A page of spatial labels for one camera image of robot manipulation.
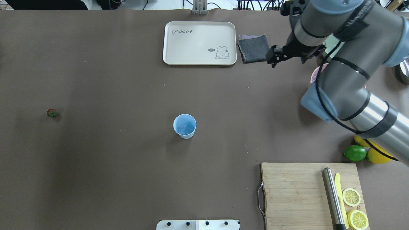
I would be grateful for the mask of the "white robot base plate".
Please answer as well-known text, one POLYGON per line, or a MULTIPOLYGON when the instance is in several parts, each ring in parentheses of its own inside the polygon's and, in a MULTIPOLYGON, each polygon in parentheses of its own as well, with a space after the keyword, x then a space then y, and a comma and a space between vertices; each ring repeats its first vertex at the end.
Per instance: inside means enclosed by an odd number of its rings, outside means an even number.
POLYGON ((202 220, 162 220, 156 230, 240 230, 239 220, 202 219, 202 220))

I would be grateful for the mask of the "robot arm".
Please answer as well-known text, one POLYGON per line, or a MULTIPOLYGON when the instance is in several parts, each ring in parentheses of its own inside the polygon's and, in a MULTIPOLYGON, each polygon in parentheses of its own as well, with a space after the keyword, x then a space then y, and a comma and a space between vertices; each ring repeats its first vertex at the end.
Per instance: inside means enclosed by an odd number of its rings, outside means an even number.
POLYGON ((408 58, 408 19, 374 0, 289 0, 281 7, 291 34, 283 47, 272 46, 267 62, 319 56, 333 35, 336 55, 323 64, 301 105, 326 122, 335 121, 408 165, 408 118, 365 89, 380 67, 408 58))

